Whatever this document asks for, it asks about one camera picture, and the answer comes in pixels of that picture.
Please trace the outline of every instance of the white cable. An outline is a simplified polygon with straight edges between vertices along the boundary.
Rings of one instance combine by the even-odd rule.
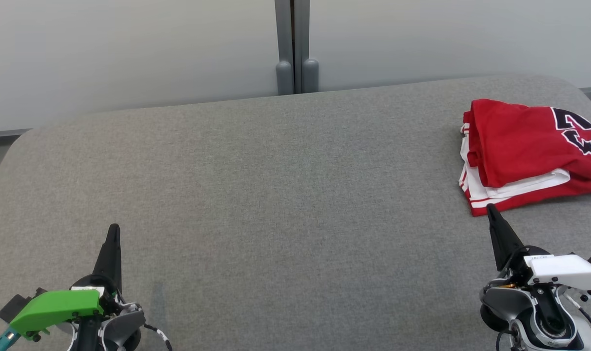
[[[576,309],[580,309],[581,306],[575,302],[575,300],[572,299],[572,297],[570,297],[567,293],[564,294],[565,298],[567,298],[567,300],[569,300],[573,306],[575,306]]]
[[[169,341],[170,339],[168,339],[168,337],[166,337],[166,334],[164,334],[161,329],[157,329],[157,334],[159,334],[159,336],[163,339],[164,342]]]

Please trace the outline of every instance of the robotic arm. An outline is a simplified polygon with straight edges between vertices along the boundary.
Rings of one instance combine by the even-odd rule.
[[[120,227],[112,224],[92,274],[67,291],[38,288],[34,297],[15,295],[1,309],[9,327],[0,337],[0,351],[21,337],[39,342],[40,333],[48,334],[53,325],[72,335],[68,351],[133,351],[142,326],[156,331],[172,351],[164,333],[146,324],[142,307],[122,297],[121,263]]]
[[[480,292],[483,321],[510,335],[512,351],[591,351],[591,318],[570,296],[591,299],[591,258],[571,253],[555,256],[523,245],[494,205],[487,207],[497,278]],[[571,315],[561,297],[585,319]]]

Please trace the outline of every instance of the folded jersey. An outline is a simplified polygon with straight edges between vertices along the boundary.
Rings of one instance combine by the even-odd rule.
[[[459,184],[473,215],[591,193],[591,123],[578,114],[475,100],[461,132]]]

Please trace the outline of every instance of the white wall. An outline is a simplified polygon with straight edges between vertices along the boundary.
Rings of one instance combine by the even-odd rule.
[[[311,0],[320,90],[491,73],[591,87],[591,0]]]
[[[273,0],[0,0],[0,131],[277,94]]]

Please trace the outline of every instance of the red jersey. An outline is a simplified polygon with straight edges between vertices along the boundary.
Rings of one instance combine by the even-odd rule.
[[[522,187],[509,198],[501,195],[496,206],[501,211],[550,197],[591,193],[591,123],[578,114],[554,107],[527,107],[494,100],[475,100],[471,111],[464,115],[465,169],[461,175],[463,187],[472,204],[479,200],[469,193],[463,177],[467,170],[476,169],[489,202],[496,189],[510,188],[510,184],[524,184],[524,180],[538,176],[561,175],[565,170],[570,179],[563,184],[550,183],[544,189]],[[473,215],[486,213],[483,207],[472,205]]]

